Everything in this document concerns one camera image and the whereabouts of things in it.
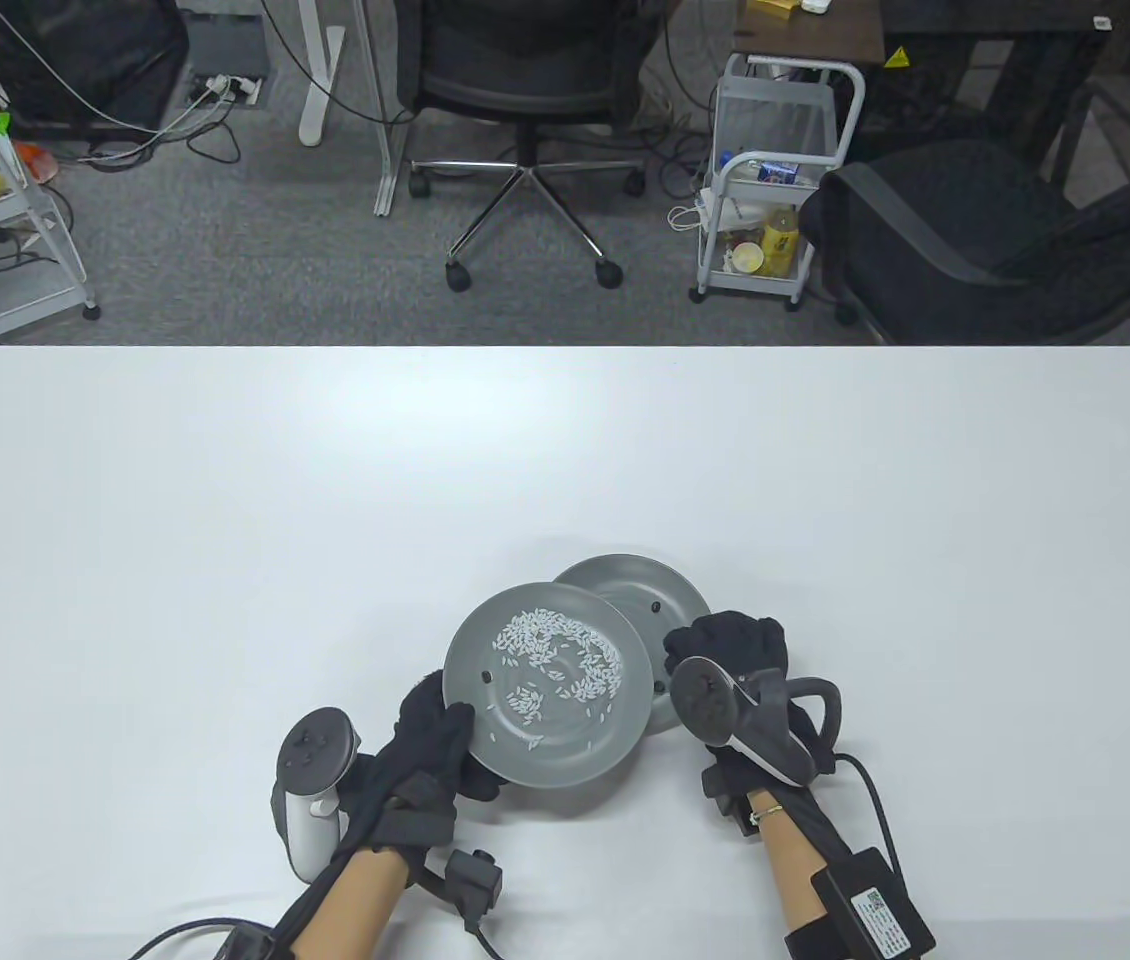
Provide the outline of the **person's left hand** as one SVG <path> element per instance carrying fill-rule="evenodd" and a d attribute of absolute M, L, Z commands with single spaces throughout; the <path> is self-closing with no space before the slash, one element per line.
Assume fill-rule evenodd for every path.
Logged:
<path fill-rule="evenodd" d="M 473 705 L 446 704 L 442 677 L 436 669 L 414 686 L 392 739 L 354 765 L 354 804 L 337 861 L 391 850 L 415 876 L 429 850 L 454 841 L 457 797 L 492 803 L 505 786 L 505 778 L 470 754 Z"/>

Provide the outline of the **person's right hand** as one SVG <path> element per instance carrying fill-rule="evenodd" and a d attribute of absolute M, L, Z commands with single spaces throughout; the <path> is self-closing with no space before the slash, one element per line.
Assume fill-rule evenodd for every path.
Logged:
<path fill-rule="evenodd" d="M 834 773 L 840 692 L 824 678 L 789 675 L 783 626 L 707 614 L 667 635 L 664 653 L 676 717 L 713 758 L 705 795 L 739 812 L 766 792 L 793 820 L 825 827 L 811 786 Z"/>

